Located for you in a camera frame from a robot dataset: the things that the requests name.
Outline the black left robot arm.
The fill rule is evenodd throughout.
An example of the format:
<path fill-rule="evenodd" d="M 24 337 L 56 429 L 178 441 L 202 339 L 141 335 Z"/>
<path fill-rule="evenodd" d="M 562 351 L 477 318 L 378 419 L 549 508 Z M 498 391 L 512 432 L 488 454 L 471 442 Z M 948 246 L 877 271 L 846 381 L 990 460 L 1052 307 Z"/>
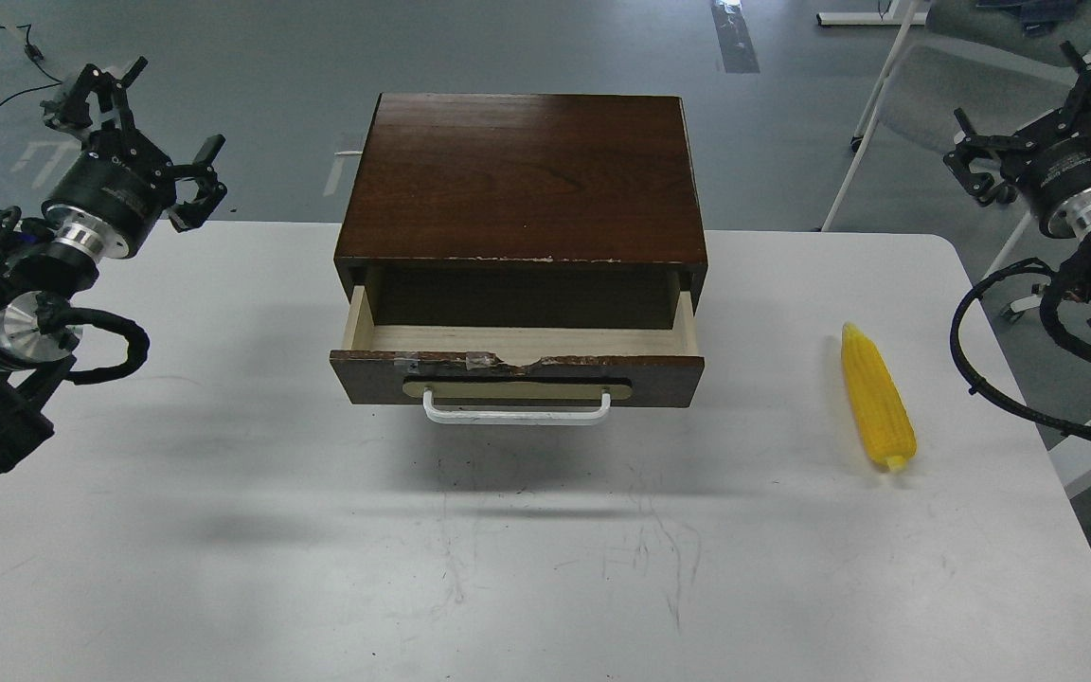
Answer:
<path fill-rule="evenodd" d="M 215 169 L 223 135 L 178 164 L 135 125 L 127 92 L 146 65 L 137 58 L 117 77 L 88 64 L 62 82 L 44 121 L 77 137 L 77 160 L 39 216 L 0 208 L 0 475 L 53 436 L 43 410 L 60 384 L 112 383 L 147 362 L 137 323 L 72 302 L 101 261 L 137 255 L 161 216 L 197 229 L 228 193 Z"/>

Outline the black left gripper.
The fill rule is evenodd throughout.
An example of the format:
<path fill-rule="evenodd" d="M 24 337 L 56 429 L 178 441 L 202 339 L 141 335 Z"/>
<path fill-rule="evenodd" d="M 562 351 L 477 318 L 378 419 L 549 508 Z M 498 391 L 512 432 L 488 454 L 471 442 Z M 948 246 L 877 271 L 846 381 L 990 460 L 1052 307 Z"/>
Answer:
<path fill-rule="evenodd" d="M 224 135 L 209 135 L 193 160 L 176 165 L 137 130 L 127 89 L 148 63 L 137 57 L 122 77 L 84 65 L 77 77 L 61 83 L 53 99 L 41 103 L 44 125 L 77 137 L 83 146 L 44 199 L 43 215 L 57 224 L 85 213 L 107 224 L 116 234 L 108 241 L 107 256 L 113 259 L 134 258 L 166 207 L 173 229 L 185 234 L 203 227 L 228 194 L 215 169 Z M 156 176 L 160 170 L 163 178 Z M 194 183 L 195 195 L 173 204 L 173 183 L 182 181 Z"/>

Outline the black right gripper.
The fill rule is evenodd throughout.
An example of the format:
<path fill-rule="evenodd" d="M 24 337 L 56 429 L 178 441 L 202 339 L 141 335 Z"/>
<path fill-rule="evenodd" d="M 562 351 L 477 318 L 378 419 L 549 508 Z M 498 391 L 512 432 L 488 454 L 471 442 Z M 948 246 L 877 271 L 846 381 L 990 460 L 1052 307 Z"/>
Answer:
<path fill-rule="evenodd" d="M 982 135 L 964 109 L 956 108 L 962 137 L 943 156 L 958 186 L 979 206 L 1008 206 L 1019 191 L 1040 232 L 1051 239 L 1074 237 L 1077 222 L 1068 216 L 1069 204 L 1078 195 L 1091 195 L 1091 63 L 1070 41 L 1060 43 L 1060 50 L 1077 73 L 1060 121 L 1047 113 L 1014 135 Z M 1004 180 L 975 170 L 974 164 L 983 160 L 1002 168 Z"/>

